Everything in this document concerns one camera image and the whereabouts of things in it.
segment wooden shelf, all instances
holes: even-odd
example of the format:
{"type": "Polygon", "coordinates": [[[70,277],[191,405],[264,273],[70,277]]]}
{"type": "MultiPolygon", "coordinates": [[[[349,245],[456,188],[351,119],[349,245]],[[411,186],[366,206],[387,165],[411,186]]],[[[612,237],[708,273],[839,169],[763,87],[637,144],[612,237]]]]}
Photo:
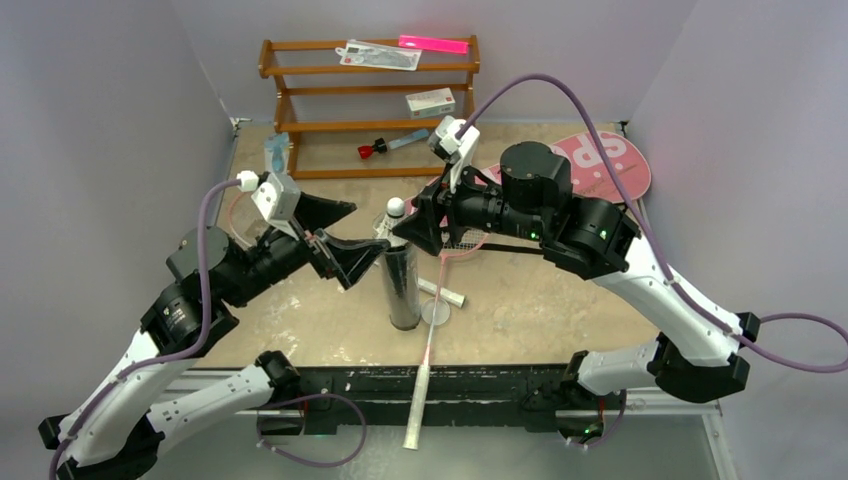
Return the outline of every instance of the wooden shelf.
{"type": "Polygon", "coordinates": [[[368,122],[293,122],[280,125],[281,132],[367,132],[374,130],[417,130],[436,128],[441,118],[422,118],[421,120],[374,120],[368,122]]]}
{"type": "Polygon", "coordinates": [[[295,180],[326,180],[333,178],[438,177],[442,167],[416,168],[356,168],[350,170],[298,170],[291,174],[295,180]]]}
{"type": "MultiPolygon", "coordinates": [[[[289,174],[295,179],[309,178],[376,178],[438,175],[441,168],[382,168],[382,169],[350,169],[350,170],[297,170],[297,153],[300,146],[301,134],[304,132],[342,132],[367,130],[415,130],[419,128],[435,128],[440,118],[421,120],[369,120],[345,122],[298,122],[291,98],[296,95],[354,95],[354,94],[383,94],[407,93],[450,88],[452,91],[465,92],[462,109],[457,109],[459,115],[468,116],[474,111],[474,74],[480,72],[480,51],[477,36],[451,38],[468,42],[469,53],[465,57],[457,57],[462,61],[456,63],[419,63],[416,72],[462,72],[465,73],[465,83],[433,83],[418,85],[366,85],[366,86],[332,86],[332,87],[297,87],[286,85],[286,75],[321,75],[338,73],[415,73],[404,70],[388,70],[371,67],[351,67],[346,65],[314,65],[314,66],[284,66],[277,63],[276,52],[297,52],[315,50],[333,50],[344,47],[347,40],[329,40],[312,42],[262,42],[259,53],[259,76],[273,78],[277,87],[276,111],[274,113],[274,130],[277,133],[288,132],[292,142],[289,153],[289,174]]],[[[363,40],[368,43],[397,46],[397,39],[363,40]]]]}

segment shelf rung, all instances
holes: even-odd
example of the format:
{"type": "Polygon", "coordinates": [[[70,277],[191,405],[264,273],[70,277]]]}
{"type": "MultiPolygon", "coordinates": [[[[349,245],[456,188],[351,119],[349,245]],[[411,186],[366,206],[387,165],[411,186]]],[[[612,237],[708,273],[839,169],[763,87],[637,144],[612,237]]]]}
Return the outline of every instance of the shelf rung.
{"type": "Polygon", "coordinates": [[[403,92],[425,92],[450,88],[455,92],[468,90],[464,83],[441,83],[427,85],[362,85],[351,87],[298,87],[286,90],[287,95],[347,95],[351,93],[403,93],[403,92]]]}
{"type": "MultiPolygon", "coordinates": [[[[464,38],[448,38],[446,40],[455,40],[457,42],[471,43],[471,37],[464,38]]],[[[390,47],[398,46],[397,38],[380,38],[377,40],[360,40],[365,43],[376,43],[379,45],[388,45],[390,47]]],[[[347,40],[327,40],[314,42],[271,42],[271,50],[275,52],[296,52],[303,50],[332,50],[337,47],[347,45],[347,40]]]]}
{"type": "Polygon", "coordinates": [[[436,128],[441,117],[423,118],[421,120],[375,120],[368,122],[294,122],[280,125],[281,132],[343,132],[343,131],[373,131],[373,130],[415,130],[419,128],[436,128]]]}
{"type": "MultiPolygon", "coordinates": [[[[418,64],[413,72],[474,72],[480,71],[480,65],[473,62],[463,63],[424,63],[418,64]]],[[[346,65],[315,65],[306,67],[268,67],[262,72],[270,75],[321,75],[324,73],[391,73],[407,72],[408,70],[391,70],[374,67],[349,67],[346,65]]]]}
{"type": "Polygon", "coordinates": [[[444,167],[410,168],[358,168],[351,170],[297,170],[291,173],[295,180],[332,178],[386,178],[386,177],[438,177],[444,167]]]}

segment white paper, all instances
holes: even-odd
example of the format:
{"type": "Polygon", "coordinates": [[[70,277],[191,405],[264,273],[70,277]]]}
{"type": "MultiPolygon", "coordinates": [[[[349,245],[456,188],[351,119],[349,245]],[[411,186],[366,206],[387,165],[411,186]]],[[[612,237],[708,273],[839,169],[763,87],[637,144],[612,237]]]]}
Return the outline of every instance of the white paper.
{"type": "Polygon", "coordinates": [[[421,50],[389,47],[374,43],[349,40],[345,48],[336,49],[342,56],[339,63],[352,67],[388,68],[390,70],[415,70],[421,59],[421,50]]]}

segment red object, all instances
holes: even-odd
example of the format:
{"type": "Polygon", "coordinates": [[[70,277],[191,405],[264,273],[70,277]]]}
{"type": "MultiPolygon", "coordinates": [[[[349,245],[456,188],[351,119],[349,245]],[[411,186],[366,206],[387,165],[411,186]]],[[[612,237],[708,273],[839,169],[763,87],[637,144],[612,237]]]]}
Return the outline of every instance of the red object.
{"type": "Polygon", "coordinates": [[[371,154],[374,153],[374,149],[371,148],[368,145],[363,145],[363,146],[357,148],[357,150],[359,150],[359,158],[361,158],[363,160],[370,157],[371,154]]]}

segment badminton racket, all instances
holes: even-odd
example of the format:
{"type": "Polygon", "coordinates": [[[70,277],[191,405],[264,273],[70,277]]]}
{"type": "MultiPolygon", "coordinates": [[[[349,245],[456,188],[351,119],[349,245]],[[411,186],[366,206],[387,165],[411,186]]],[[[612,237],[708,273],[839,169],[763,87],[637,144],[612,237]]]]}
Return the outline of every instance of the badminton racket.
{"type": "Polygon", "coordinates": [[[458,242],[451,242],[447,232],[442,233],[444,246],[439,254],[439,283],[436,285],[436,295],[432,299],[432,308],[427,308],[427,302],[421,306],[421,317],[427,321],[430,317],[430,331],[427,334],[427,346],[424,348],[424,359],[418,366],[415,377],[415,390],[412,392],[412,402],[409,407],[409,421],[406,424],[406,437],[403,448],[418,450],[418,438],[421,435],[421,419],[424,418],[424,404],[427,400],[427,389],[430,385],[430,354],[433,344],[433,331],[436,325],[446,322],[450,316],[450,306],[441,298],[442,284],[445,281],[445,270],[448,259],[464,257],[477,251],[486,242],[489,234],[482,230],[467,230],[458,242]]]}

